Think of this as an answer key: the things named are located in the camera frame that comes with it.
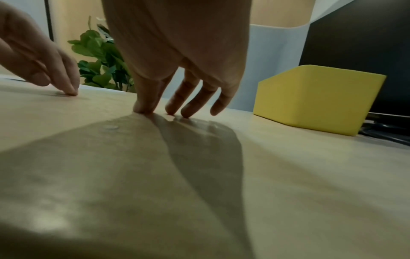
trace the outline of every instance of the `hand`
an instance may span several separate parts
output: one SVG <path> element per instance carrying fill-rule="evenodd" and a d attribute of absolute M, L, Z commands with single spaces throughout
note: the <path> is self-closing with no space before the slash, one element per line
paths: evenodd
<path fill-rule="evenodd" d="M 221 88 L 211 108 L 220 113 L 234 97 L 245 70 L 251 0 L 103 0 L 105 16 L 134 78 L 134 111 L 152 113 L 178 67 L 185 78 L 169 100 L 190 117 Z"/>
<path fill-rule="evenodd" d="M 51 83 L 68 95 L 78 94 L 77 62 L 45 36 L 28 14 L 1 1 L 0 64 L 30 83 Z"/>

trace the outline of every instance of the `wooden table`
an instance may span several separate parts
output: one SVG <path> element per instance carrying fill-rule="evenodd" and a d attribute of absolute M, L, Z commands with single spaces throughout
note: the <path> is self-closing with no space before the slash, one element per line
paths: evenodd
<path fill-rule="evenodd" d="M 1 258 L 410 256 L 406 146 L 0 85 Z"/>

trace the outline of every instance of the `artificial plant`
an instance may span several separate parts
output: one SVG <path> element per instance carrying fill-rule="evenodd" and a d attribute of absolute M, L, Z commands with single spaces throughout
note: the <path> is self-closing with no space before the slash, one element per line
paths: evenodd
<path fill-rule="evenodd" d="M 91 16 L 88 19 L 89 30 L 81 34 L 80 40 L 68 41 L 71 49 L 80 55 L 96 58 L 95 62 L 78 62 L 81 77 L 85 85 L 120 91 L 133 92 L 134 81 L 123 57 L 116 48 L 110 31 L 102 24 L 97 24 L 98 31 L 91 28 Z"/>

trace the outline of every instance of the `finger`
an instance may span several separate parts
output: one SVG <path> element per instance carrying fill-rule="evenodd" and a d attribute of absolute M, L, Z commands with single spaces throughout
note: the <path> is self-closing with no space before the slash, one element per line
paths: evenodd
<path fill-rule="evenodd" d="M 216 116 L 221 111 L 223 111 L 228 104 L 231 102 L 235 93 L 238 91 L 239 85 L 235 85 L 230 88 L 222 88 L 221 95 L 219 95 L 218 100 L 211 107 L 211 115 Z"/>
<path fill-rule="evenodd" d="M 207 103 L 207 101 L 209 101 L 209 99 L 215 94 L 217 89 L 217 87 L 213 87 L 207 82 L 204 82 L 198 94 L 182 108 L 181 115 L 184 118 L 189 118 L 194 115 Z"/>
<path fill-rule="evenodd" d="M 35 21 L 27 14 L 3 4 L 2 13 L 7 17 L 0 22 L 0 35 L 9 46 L 19 51 L 29 49 L 47 68 L 48 76 L 57 89 L 69 95 L 77 95 L 71 85 L 57 46 L 45 36 Z"/>
<path fill-rule="evenodd" d="M 13 74 L 27 82 L 39 86 L 47 86 L 51 80 L 41 66 L 24 56 L 14 52 L 10 46 L 0 39 L 0 64 Z"/>
<path fill-rule="evenodd" d="M 80 72 L 78 69 L 77 61 L 67 55 L 64 51 L 59 49 L 59 53 L 63 59 L 63 64 L 67 72 L 68 78 L 70 79 L 71 85 L 75 90 L 80 87 Z"/>
<path fill-rule="evenodd" d="M 185 77 L 174 95 L 165 106 L 168 114 L 174 115 L 192 94 L 195 87 L 199 84 L 200 79 L 197 78 L 191 71 L 185 69 Z"/>
<path fill-rule="evenodd" d="M 163 80 L 147 79 L 134 72 L 134 86 L 137 93 L 134 112 L 143 114 L 153 113 L 175 72 L 176 70 Z"/>

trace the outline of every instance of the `yellow box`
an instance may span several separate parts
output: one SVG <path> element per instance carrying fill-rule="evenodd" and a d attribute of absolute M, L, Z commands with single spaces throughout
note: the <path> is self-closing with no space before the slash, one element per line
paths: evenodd
<path fill-rule="evenodd" d="M 263 80 L 255 115 L 289 126 L 355 136 L 386 76 L 305 65 Z"/>

